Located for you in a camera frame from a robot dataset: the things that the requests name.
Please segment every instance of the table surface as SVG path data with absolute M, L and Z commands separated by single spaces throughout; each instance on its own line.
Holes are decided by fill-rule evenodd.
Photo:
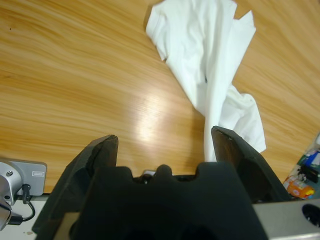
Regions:
M 119 137 L 135 176 L 191 174 L 204 117 L 145 34 L 155 0 L 0 0 L 0 156 L 45 162 L 51 192 L 93 139 Z M 320 3 L 239 0 L 256 33 L 233 80 L 254 96 L 263 152 L 284 180 L 320 130 Z

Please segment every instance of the white cloth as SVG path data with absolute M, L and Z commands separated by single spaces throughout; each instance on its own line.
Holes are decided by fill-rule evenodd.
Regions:
M 161 59 L 205 116 L 206 162 L 216 160 L 213 126 L 234 130 L 258 152 L 266 149 L 254 98 L 232 85 L 256 31 L 252 12 L 234 19 L 236 8 L 231 0 L 164 0 L 153 6 L 146 27 Z

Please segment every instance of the screw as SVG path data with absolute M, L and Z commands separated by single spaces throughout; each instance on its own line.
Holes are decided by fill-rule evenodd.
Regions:
M 6 173 L 6 176 L 7 176 L 7 177 L 10 177 L 12 174 L 14 174 L 14 172 L 10 170 L 10 171 L 8 171 L 8 172 Z

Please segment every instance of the metal bracket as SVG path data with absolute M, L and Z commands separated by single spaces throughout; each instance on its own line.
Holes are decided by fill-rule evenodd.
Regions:
M 31 196 L 44 193 L 47 165 L 43 162 L 20 161 L 0 158 L 0 197 L 9 205 L 14 205 L 17 197 L 22 196 L 22 185 L 31 186 Z

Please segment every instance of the colorful object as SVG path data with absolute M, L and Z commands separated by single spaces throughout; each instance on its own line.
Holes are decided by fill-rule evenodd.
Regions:
M 301 199 L 311 199 L 315 194 L 312 186 L 298 179 L 298 176 L 289 176 L 283 183 L 285 189 L 291 195 Z

